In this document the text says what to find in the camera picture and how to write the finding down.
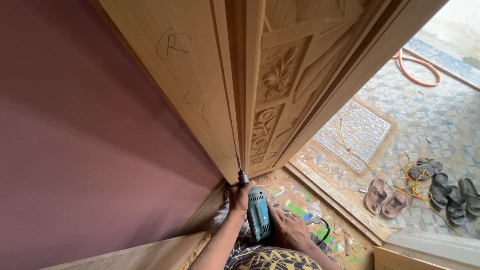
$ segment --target patterned clothing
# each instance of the patterned clothing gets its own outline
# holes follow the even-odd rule
[[[310,257],[295,250],[253,245],[250,228],[243,225],[224,270],[321,270]]]

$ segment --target sandal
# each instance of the sandal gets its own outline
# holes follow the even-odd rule
[[[467,201],[467,212],[480,217],[480,195],[470,178],[464,177],[458,180],[460,194]]]
[[[441,172],[444,168],[444,165],[440,161],[436,162],[430,162],[426,164],[422,163],[417,163],[418,165],[411,168],[410,171],[408,171],[408,174],[410,175],[410,178],[412,180],[426,180],[428,179],[428,175],[432,176],[434,174],[437,174]]]
[[[448,199],[452,189],[447,186],[448,175],[439,172],[432,177],[432,185],[430,186],[430,193],[432,194],[432,203],[442,209],[447,207]]]
[[[452,192],[450,193],[450,199],[448,200],[447,216],[453,223],[462,225],[465,223],[466,200],[462,198],[458,187],[451,185],[450,188],[452,189]]]
[[[382,206],[382,213],[389,218],[398,217],[403,208],[407,207],[407,199],[410,194],[408,190],[404,188],[400,188],[399,190],[402,192],[395,191]]]
[[[380,213],[382,202],[387,198],[387,193],[384,189],[385,181],[380,178],[373,180],[370,184],[370,188],[365,196],[365,205],[373,214]]]

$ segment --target mauve wall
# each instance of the mauve wall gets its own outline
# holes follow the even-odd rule
[[[221,175],[86,0],[0,8],[0,269],[170,238]]]

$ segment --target tiled floor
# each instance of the tiled floor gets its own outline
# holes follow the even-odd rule
[[[405,62],[415,78],[435,81],[435,76],[425,67]],[[400,155],[406,152],[413,161],[419,157],[441,161],[450,185],[458,185],[458,179],[469,177],[480,189],[480,92],[445,74],[436,87],[417,85],[401,73],[396,60],[390,60],[352,101],[390,124],[385,138],[368,161],[390,184],[392,179],[403,176]],[[427,142],[426,136],[434,141]],[[367,167],[361,171],[354,169],[313,139],[299,154],[310,166],[334,179],[340,190],[360,204],[365,193],[359,190],[365,190],[372,179],[378,177]],[[393,190],[388,188],[387,193],[390,196]],[[441,213],[447,219],[444,209]],[[414,197],[397,218],[377,217],[390,228],[456,235],[441,217]],[[456,229],[466,237],[480,239],[480,218],[469,217]]]

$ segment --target power drill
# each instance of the power drill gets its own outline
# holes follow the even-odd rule
[[[237,163],[239,165],[239,183],[245,184],[249,180],[245,171],[241,169],[238,156]],[[255,243],[275,235],[275,227],[270,223],[268,215],[267,200],[260,188],[254,187],[248,193],[247,220]]]

